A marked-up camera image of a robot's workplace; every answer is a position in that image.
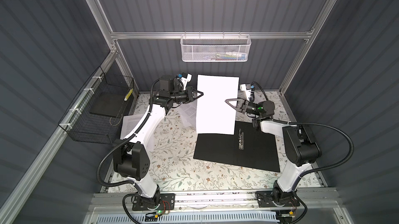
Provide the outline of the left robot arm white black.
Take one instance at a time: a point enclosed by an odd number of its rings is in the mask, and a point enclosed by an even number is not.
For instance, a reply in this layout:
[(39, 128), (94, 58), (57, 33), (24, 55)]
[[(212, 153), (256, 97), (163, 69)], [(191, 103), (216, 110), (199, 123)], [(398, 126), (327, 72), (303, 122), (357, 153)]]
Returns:
[(131, 184), (146, 207), (155, 208), (160, 204), (160, 188), (148, 174), (150, 157), (147, 146), (158, 124), (175, 104), (180, 106), (203, 96), (202, 92), (187, 85), (191, 78), (189, 73), (164, 75), (152, 84), (144, 116), (112, 151), (113, 169), (126, 180), (112, 183), (109, 188)]

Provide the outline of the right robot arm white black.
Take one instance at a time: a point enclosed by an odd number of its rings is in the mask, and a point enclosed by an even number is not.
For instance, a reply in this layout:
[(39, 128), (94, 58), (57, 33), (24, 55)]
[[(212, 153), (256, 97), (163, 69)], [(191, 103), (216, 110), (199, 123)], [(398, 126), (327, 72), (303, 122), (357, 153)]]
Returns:
[(257, 195), (260, 201), (270, 201), (277, 207), (292, 203), (296, 206), (296, 188), (311, 164), (322, 155), (310, 127), (273, 118), (275, 104), (269, 99), (255, 103), (256, 82), (240, 85), (245, 98), (227, 99), (225, 103), (240, 113), (255, 116), (252, 125), (266, 134), (282, 137), (285, 154), (288, 158), (281, 176), (275, 181), (269, 196)]

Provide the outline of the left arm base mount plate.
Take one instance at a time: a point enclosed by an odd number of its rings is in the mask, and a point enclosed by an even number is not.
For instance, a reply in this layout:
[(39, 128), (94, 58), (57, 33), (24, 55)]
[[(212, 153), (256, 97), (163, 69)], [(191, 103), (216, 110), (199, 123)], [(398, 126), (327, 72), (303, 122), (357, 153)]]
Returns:
[(175, 208), (175, 198), (176, 195), (174, 193), (155, 194), (153, 198), (134, 196), (132, 210), (173, 210)]

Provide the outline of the red folder black inside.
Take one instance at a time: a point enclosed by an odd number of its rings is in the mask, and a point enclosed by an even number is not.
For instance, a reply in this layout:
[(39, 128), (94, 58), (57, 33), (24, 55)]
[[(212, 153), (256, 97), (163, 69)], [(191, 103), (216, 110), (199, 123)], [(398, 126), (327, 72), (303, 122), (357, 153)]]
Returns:
[(275, 136), (235, 122), (232, 135), (199, 134), (194, 159), (257, 170), (280, 172)]

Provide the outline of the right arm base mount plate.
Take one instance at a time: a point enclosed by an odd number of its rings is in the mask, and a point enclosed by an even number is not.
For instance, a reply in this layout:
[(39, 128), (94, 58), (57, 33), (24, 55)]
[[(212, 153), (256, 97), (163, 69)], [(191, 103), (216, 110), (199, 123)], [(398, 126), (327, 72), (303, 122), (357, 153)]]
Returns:
[(297, 200), (293, 192), (280, 192), (273, 189), (272, 191), (256, 191), (255, 198), (259, 207), (298, 207), (300, 202)]

